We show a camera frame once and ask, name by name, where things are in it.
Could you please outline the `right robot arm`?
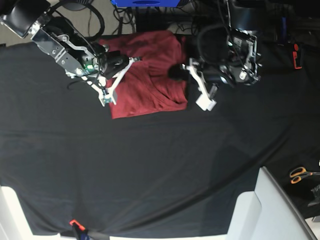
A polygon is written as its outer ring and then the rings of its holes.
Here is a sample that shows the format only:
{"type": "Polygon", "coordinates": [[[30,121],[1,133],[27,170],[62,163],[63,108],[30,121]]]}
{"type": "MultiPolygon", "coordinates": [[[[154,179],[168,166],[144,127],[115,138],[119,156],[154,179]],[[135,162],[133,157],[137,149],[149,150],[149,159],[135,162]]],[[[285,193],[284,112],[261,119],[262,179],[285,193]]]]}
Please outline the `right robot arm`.
{"type": "Polygon", "coordinates": [[[65,4],[68,4],[67,0],[55,5],[47,0],[2,0],[0,23],[21,39],[30,36],[42,52],[64,68],[68,77],[80,78],[93,88],[102,105],[116,104],[117,86],[132,64],[141,58],[110,51],[108,45],[97,42],[105,31],[105,21],[89,3],[83,6],[91,10],[100,23],[100,29],[94,36],[83,36],[61,13],[54,16],[65,4]]]}

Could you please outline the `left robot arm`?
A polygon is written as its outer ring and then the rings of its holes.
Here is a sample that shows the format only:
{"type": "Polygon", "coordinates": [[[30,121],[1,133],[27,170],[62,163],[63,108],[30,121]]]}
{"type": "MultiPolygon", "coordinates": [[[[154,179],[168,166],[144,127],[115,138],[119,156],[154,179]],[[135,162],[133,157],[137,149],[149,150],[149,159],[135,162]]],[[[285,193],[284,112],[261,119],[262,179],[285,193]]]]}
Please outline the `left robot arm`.
{"type": "Polygon", "coordinates": [[[199,59],[190,57],[187,64],[172,66],[168,75],[175,81],[186,80],[192,77],[198,84],[201,96],[213,100],[219,86],[226,84],[232,88],[237,84],[247,86],[260,81],[258,75],[257,37],[250,31],[242,28],[233,28],[229,14],[231,2],[217,1],[217,8],[221,22],[204,27],[197,35],[196,46],[199,59]],[[204,46],[205,35],[209,32],[221,30],[220,36],[225,40],[221,47],[215,45],[215,53],[206,52],[204,46]]]}

